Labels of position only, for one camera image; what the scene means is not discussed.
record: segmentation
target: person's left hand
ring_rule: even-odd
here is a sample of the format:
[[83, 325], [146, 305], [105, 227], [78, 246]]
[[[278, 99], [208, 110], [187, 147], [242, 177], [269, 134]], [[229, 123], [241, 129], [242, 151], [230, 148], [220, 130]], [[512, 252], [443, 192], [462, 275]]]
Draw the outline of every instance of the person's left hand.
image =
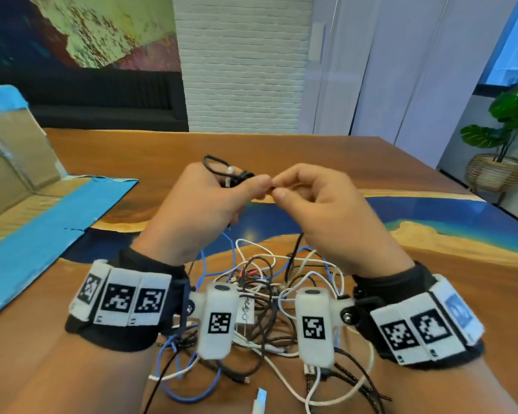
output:
[[[220, 164], [212, 167], [227, 170]], [[193, 261], [229, 223], [237, 222], [247, 203], [264, 198], [272, 187], [267, 174], [236, 187], [221, 187], [224, 183], [224, 177], [209, 172], [202, 163], [189, 164], [131, 248], [166, 264]]]

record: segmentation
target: planter leg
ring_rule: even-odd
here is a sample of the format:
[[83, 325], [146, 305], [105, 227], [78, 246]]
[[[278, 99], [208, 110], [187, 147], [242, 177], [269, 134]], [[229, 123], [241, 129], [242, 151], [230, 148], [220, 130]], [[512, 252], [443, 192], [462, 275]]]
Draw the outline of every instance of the planter leg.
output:
[[506, 192], [504, 191], [503, 193], [500, 194], [499, 200], [497, 201], [497, 206], [498, 207], [501, 206], [501, 204], [503, 203], [505, 197], [506, 197]]

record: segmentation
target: fingernail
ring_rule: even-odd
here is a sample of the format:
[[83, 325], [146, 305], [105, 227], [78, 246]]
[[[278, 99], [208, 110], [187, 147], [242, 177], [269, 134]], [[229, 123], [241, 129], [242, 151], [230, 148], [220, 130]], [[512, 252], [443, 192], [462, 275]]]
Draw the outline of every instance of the fingernail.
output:
[[284, 198], [284, 196], [288, 193], [286, 189], [281, 189], [280, 187], [277, 189], [274, 189], [271, 193], [271, 196], [276, 200], [280, 201]]
[[255, 180], [257, 181], [257, 184], [259, 184], [259, 186], [264, 189], [268, 189], [272, 186], [272, 179], [268, 174], [260, 174], [255, 176]]

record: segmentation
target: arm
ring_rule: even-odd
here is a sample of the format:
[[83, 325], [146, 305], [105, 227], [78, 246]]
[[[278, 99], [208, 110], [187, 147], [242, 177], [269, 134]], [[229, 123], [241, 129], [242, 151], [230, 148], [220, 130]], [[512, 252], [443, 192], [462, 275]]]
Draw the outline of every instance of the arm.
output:
[[[190, 164], [131, 248], [161, 263], [185, 264], [272, 186], [268, 175], [230, 189], [220, 182], [201, 163]], [[64, 333], [5, 413], [136, 414], [155, 354], [153, 346], [116, 352]]]
[[[349, 177], [297, 164], [273, 179], [272, 196], [301, 225], [307, 243], [343, 271], [376, 278], [414, 266]], [[485, 362], [420, 371], [384, 361], [395, 413], [518, 413]]]

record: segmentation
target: woven planter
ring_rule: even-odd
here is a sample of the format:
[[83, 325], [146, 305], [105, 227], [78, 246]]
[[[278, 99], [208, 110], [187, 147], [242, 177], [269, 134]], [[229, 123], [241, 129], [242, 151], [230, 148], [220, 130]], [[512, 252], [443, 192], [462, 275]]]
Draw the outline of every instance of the woven planter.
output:
[[495, 154], [477, 154], [466, 167], [466, 180], [473, 187], [504, 193], [518, 184], [518, 159], [505, 157], [493, 161]]

